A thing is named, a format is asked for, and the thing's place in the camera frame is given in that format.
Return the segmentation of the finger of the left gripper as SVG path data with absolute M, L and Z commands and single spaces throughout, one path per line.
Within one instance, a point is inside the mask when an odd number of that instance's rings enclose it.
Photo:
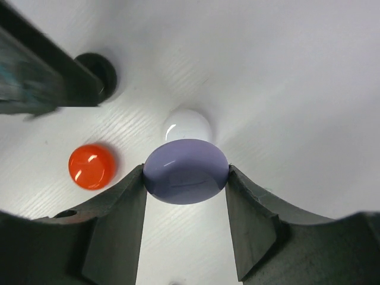
M 103 94 L 98 77 L 1 1 L 1 114 L 96 107 Z

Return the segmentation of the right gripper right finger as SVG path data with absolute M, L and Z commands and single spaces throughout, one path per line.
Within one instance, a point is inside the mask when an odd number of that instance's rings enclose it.
M 379 213 L 331 219 L 273 195 L 236 166 L 226 202 L 243 284 L 378 284 Z

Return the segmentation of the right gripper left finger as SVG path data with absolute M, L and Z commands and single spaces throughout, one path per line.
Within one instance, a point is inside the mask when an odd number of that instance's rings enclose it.
M 137 166 L 52 218 L 1 213 L 1 283 L 135 284 L 146 200 Z

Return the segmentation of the black earbud charging case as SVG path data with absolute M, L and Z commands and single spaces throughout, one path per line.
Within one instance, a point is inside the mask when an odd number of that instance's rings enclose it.
M 77 56 L 75 60 L 97 77 L 102 84 L 102 90 L 96 96 L 97 105 L 114 95 L 118 77 L 116 69 L 106 57 L 98 53 L 83 53 Z

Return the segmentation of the purple earbud charging case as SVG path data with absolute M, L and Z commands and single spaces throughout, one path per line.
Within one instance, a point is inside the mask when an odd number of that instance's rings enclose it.
M 229 164 L 210 142 L 174 140 L 155 149 L 143 167 L 146 190 L 168 204 L 188 205 L 206 201 L 226 185 Z

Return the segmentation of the white earbud charging case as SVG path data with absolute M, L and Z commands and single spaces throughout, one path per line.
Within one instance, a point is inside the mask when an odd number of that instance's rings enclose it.
M 182 139 L 197 139 L 210 143 L 213 132 L 209 121 L 202 114 L 191 109 L 179 109 L 165 120 L 163 139 L 165 143 Z

